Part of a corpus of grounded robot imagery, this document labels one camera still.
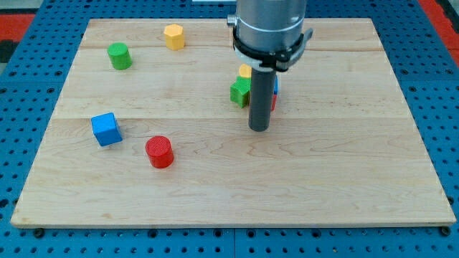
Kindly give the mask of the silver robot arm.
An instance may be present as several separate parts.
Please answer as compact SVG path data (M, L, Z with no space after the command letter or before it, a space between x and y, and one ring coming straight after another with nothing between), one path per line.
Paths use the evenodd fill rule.
M260 52L277 52L300 38L306 0L237 0L236 42Z

